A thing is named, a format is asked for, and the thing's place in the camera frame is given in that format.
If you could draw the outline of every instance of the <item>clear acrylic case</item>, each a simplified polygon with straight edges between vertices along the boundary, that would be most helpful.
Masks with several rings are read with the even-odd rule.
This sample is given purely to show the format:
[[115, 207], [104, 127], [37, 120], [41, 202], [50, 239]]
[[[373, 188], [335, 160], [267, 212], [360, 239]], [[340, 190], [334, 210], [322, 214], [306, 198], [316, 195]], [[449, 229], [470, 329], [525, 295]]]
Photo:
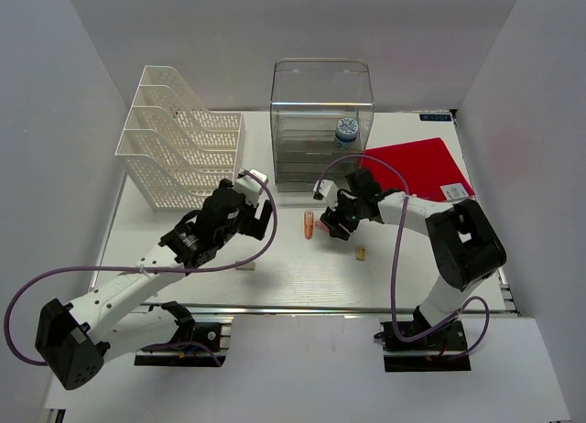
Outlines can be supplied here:
[[[363, 153], [373, 124], [368, 65], [349, 59], [282, 59], [275, 65], [271, 135], [279, 191], [311, 191], [336, 158]], [[336, 134], [350, 118], [358, 131], [341, 143]], [[357, 159], [335, 166], [327, 179], [341, 181]]]

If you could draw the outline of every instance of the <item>white table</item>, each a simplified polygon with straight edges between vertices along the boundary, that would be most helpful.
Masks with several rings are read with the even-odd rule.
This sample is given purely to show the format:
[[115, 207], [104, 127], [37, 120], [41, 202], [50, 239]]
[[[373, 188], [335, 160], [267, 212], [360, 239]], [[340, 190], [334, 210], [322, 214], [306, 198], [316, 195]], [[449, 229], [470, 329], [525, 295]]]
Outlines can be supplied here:
[[[221, 274], [198, 274], [184, 278], [159, 293], [156, 302], [176, 300], [182, 304], [235, 306], [290, 306], [388, 309], [389, 275], [396, 228], [362, 222], [350, 241], [331, 239], [316, 230], [313, 239], [303, 235], [303, 212], [320, 204], [308, 194], [278, 194], [274, 186], [268, 112], [245, 112], [246, 141], [243, 167], [265, 172], [275, 191], [278, 234], [273, 246], [256, 260], [256, 270], [230, 270]], [[377, 114], [368, 147], [388, 146], [441, 137], [468, 178], [452, 123], [419, 121], [417, 114]], [[103, 254], [104, 265], [131, 265], [143, 256], [179, 220], [181, 212], [152, 211], [131, 180], [127, 180], [114, 224]], [[366, 248], [364, 262], [356, 261], [358, 245]], [[233, 263], [262, 247], [252, 238], [237, 236], [208, 266]], [[101, 273], [97, 286], [114, 274]], [[405, 232], [401, 246], [397, 305], [413, 309], [429, 293], [438, 277], [429, 240]], [[492, 277], [476, 291], [492, 310], [503, 310], [499, 281]], [[471, 309], [480, 306], [471, 305]]]
[[[464, 320], [475, 339], [482, 320]], [[218, 368], [133, 366], [127, 354], [87, 385], [53, 378], [46, 408], [65, 423], [548, 422], [569, 418], [534, 320], [491, 321], [461, 373], [385, 373], [377, 318], [238, 317]]]

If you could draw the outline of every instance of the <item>white robotic arm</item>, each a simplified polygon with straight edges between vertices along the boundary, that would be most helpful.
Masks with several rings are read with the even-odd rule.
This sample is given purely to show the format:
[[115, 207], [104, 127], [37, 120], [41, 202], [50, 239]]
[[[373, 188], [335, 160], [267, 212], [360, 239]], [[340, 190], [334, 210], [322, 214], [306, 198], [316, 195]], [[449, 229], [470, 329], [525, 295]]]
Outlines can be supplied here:
[[[363, 219], [399, 225], [404, 192], [381, 191], [367, 168], [347, 179], [350, 190], [339, 190], [329, 180], [317, 183], [314, 189], [315, 197], [328, 204], [320, 219], [330, 236], [347, 240]], [[459, 311], [471, 293], [505, 263], [505, 250], [476, 201], [451, 204], [410, 197], [405, 227], [429, 237], [439, 269], [438, 280], [416, 308], [416, 331], [429, 329]]]
[[[266, 175], [250, 173], [267, 183]], [[57, 299], [46, 304], [35, 346], [63, 386], [78, 388], [105, 362], [149, 344], [190, 341], [195, 323], [177, 302], [152, 306], [145, 314], [131, 312], [160, 289], [211, 261], [237, 233], [261, 240], [273, 211], [265, 201], [256, 219], [262, 191], [260, 183], [244, 174], [234, 184], [221, 181], [201, 210], [184, 216], [140, 258], [136, 273], [120, 274], [65, 305]]]

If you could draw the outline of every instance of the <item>gray wall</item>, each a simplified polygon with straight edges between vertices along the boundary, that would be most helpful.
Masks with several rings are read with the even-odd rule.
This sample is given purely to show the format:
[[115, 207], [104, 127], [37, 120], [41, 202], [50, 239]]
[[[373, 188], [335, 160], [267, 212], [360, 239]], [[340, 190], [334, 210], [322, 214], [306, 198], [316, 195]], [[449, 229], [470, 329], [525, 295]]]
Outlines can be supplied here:
[[[121, 169], [113, 153], [125, 104], [69, 0], [0, 0], [0, 310], [57, 266], [95, 262]], [[16, 307], [16, 344], [33, 343], [40, 307], [87, 288], [87, 276], [40, 283]], [[0, 419], [36, 422], [48, 368], [0, 342]]]
[[282, 57], [360, 57], [377, 110], [458, 107], [515, 0], [71, 0], [127, 103], [174, 66], [212, 109], [267, 109]]
[[572, 421], [586, 422], [586, 0], [518, 0], [466, 95], [459, 133]]

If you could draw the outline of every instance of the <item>red folder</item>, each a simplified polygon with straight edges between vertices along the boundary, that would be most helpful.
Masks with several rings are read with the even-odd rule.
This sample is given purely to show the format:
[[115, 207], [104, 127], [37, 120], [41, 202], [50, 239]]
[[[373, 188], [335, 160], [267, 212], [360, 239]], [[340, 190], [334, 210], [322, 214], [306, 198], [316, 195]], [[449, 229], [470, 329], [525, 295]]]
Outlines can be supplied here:
[[[422, 199], [453, 201], [474, 195], [472, 187], [439, 137], [396, 146], [381, 146], [366, 150], [365, 154], [395, 168], [407, 181], [410, 193]], [[395, 174], [379, 163], [363, 159], [362, 167], [371, 169], [383, 190], [403, 189]]]

